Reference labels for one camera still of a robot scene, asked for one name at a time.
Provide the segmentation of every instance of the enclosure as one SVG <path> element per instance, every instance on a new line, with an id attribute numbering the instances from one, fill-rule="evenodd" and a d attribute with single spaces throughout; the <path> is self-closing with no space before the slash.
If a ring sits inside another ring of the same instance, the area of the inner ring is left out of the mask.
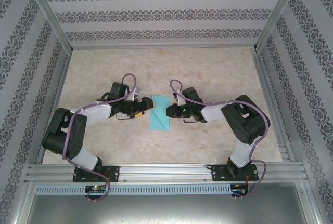
<path id="1" fill-rule="evenodd" d="M 333 0 L 0 2 L 1 223 L 333 223 Z M 152 109 L 86 129 L 84 147 L 119 166 L 88 202 L 94 183 L 73 182 L 42 139 L 57 108 L 93 103 L 129 72 L 139 98 L 170 104 L 172 79 L 204 102 L 248 95 L 271 121 L 256 191 L 233 199 L 244 181 L 207 169 L 235 148 L 226 120 L 153 131 Z"/>

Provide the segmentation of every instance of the mounting bracket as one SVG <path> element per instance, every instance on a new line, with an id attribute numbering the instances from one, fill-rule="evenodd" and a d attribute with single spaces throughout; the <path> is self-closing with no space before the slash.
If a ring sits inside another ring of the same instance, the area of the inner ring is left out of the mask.
<path id="1" fill-rule="evenodd" d="M 100 173 L 106 176 L 110 182 L 118 182 L 119 171 L 119 166 L 102 166 Z M 73 182 L 105 182 L 105 180 L 103 177 L 75 168 Z"/>
<path id="2" fill-rule="evenodd" d="M 248 181 L 258 181 L 258 171 L 254 164 L 250 164 L 248 168 L 241 174 L 238 174 L 236 178 L 228 171 L 227 164 L 208 164 L 207 169 L 211 170 L 213 181 L 246 181 L 246 175 L 248 175 Z"/>

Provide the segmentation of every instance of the striped wallpaper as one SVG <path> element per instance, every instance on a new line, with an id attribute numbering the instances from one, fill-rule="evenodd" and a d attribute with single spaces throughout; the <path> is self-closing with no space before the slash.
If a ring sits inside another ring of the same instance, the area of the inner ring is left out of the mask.
<path id="1" fill-rule="evenodd" d="M 255 44 L 278 0 L 48 0 L 73 47 Z"/>
<path id="2" fill-rule="evenodd" d="M 0 223 L 40 150 L 67 54 L 36 0 L 0 0 Z"/>
<path id="3" fill-rule="evenodd" d="M 333 223 L 333 0 L 289 0 L 261 54 L 324 223 Z"/>

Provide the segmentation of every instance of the beige floor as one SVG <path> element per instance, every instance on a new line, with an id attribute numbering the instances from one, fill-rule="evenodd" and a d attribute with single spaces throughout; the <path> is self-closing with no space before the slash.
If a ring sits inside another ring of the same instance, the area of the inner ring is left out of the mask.
<path id="1" fill-rule="evenodd" d="M 267 115 L 267 107 L 249 48 L 76 50 L 59 107 L 74 109 L 94 102 L 132 72 L 140 97 L 170 96 L 169 81 L 193 86 L 204 102 L 235 99 L 247 94 Z M 125 81 L 133 85 L 131 78 Z M 110 118 L 87 128 L 84 146 L 103 163 L 226 162 L 236 138 L 225 120 L 185 124 L 171 119 L 168 132 L 149 131 L 149 112 L 134 120 Z M 253 158 L 282 161 L 273 128 Z M 64 163 L 46 151 L 44 164 Z"/>

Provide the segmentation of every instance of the purple cable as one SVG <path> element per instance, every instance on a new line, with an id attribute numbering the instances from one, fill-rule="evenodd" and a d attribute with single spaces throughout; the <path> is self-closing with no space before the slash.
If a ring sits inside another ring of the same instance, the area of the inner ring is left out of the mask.
<path id="1" fill-rule="evenodd" d="M 71 129 L 72 129 L 72 125 L 73 125 L 74 118 L 75 118 L 75 116 L 78 115 L 81 111 L 83 111 L 83 110 L 85 110 L 85 109 L 88 109 L 88 108 L 90 108 L 90 107 L 93 107 L 93 106 L 98 106 L 98 105 L 103 105 L 103 104 L 109 104 L 109 103 L 115 103 L 115 102 L 118 102 L 118 101 L 124 100 L 124 99 L 126 99 L 130 94 L 132 94 L 132 93 L 134 92 L 134 89 L 135 89 L 135 87 L 136 87 L 136 77 L 134 76 L 134 74 L 132 74 L 132 73 L 127 73 L 127 74 L 125 74 L 125 75 L 123 76 L 122 80 L 121 80 L 121 83 L 124 82 L 124 79 L 125 79 L 127 76 L 132 76 L 133 79 L 134 79 L 134 86 L 133 86 L 133 89 L 132 89 L 128 94 L 126 94 L 124 97 L 121 97 L 121 98 L 118 98 L 118 99 L 115 99 L 115 100 L 105 101 L 105 102 L 97 102 L 97 103 L 91 103 L 91 104 L 88 104 L 87 106 L 84 106 L 84 107 L 78 109 L 77 111 L 75 111 L 74 114 L 73 114 L 72 117 L 71 117 L 71 120 L 69 121 L 68 129 L 67 129 L 67 134 L 66 134 L 66 139 L 65 139 L 65 145 L 63 146 L 62 159 L 67 160 L 67 162 L 69 162 L 70 164 L 74 165 L 74 166 L 77 167 L 77 168 L 80 168 L 80 169 L 82 169 L 82 170 L 84 170 L 84 171 L 90 172 L 90 173 L 92 173 L 92 174 L 95 174 L 95 175 L 97 175 L 97 176 L 100 176 L 100 177 L 104 178 L 104 179 L 106 180 L 106 185 L 108 186 L 108 189 L 107 189 L 107 191 L 105 192 L 105 194 L 102 195 L 100 198 L 93 200 L 94 202 L 100 201 L 100 200 L 102 200 L 104 197 L 106 197 L 106 195 L 109 193 L 110 188 L 111 188 L 110 181 L 109 181 L 109 179 L 108 179 L 106 176 L 104 176 L 104 175 L 102 175 L 102 174 L 100 174 L 100 173 L 98 173 L 98 172 L 95 172 L 95 171 L 93 171 L 93 170 L 90 170 L 90 169 L 87 169 L 87 168 L 81 167 L 79 164 L 76 164 L 76 163 L 73 162 L 72 160 L 69 160 L 69 159 L 66 158 L 66 151 L 67 151 L 67 147 L 68 147 L 69 136 L 70 136 L 70 133 L 71 133 Z M 90 192 L 89 192 L 88 195 L 87 195 L 87 198 L 88 198 L 88 200 L 90 201 L 90 200 L 92 200 L 92 199 L 89 198 L 89 195 L 90 195 Z"/>
<path id="2" fill-rule="evenodd" d="M 173 86 L 172 86 L 172 82 L 178 82 L 181 86 L 180 88 L 180 91 L 182 91 L 183 89 L 183 84 L 182 82 L 180 82 L 179 80 L 171 80 L 170 81 L 170 87 L 171 89 L 173 90 L 174 93 L 176 93 L 178 96 L 180 96 L 181 98 L 185 99 L 186 101 L 189 101 L 189 102 L 192 102 L 192 103 L 196 103 L 196 104 L 199 104 L 199 105 L 202 105 L 202 106 L 216 106 L 216 105 L 219 105 L 219 104 L 226 104 L 226 103 L 240 103 L 240 104 L 244 104 L 252 109 L 254 109 L 255 111 L 257 111 L 259 113 L 259 115 L 262 117 L 264 123 L 265 123 L 265 132 L 264 134 L 261 136 L 261 138 L 259 138 L 253 145 L 251 151 L 250 151 L 250 154 L 249 154 L 249 159 L 254 161 L 254 162 L 261 162 L 264 164 L 264 171 L 260 177 L 260 179 L 258 180 L 257 184 L 254 186 L 254 188 L 247 194 L 245 195 L 244 197 L 250 195 L 259 185 L 259 183 L 263 180 L 264 176 L 265 176 L 265 173 L 266 173 L 266 169 L 267 169 L 267 165 L 264 161 L 262 160 L 254 160 L 252 159 L 252 154 L 254 153 L 254 150 L 255 148 L 257 147 L 258 143 L 261 142 L 261 140 L 263 140 L 265 138 L 265 136 L 267 135 L 268 133 L 268 121 L 264 115 L 264 113 L 258 109 L 257 107 L 251 105 L 250 103 L 247 103 L 247 102 L 243 102 L 243 101 L 240 101 L 240 100 L 227 100 L 227 101 L 220 101 L 220 102 L 214 102 L 214 103 L 201 103 L 201 102 L 198 102 L 198 101 L 194 101 L 194 100 L 191 100 L 189 98 L 185 98 L 182 94 L 180 94 Z"/>

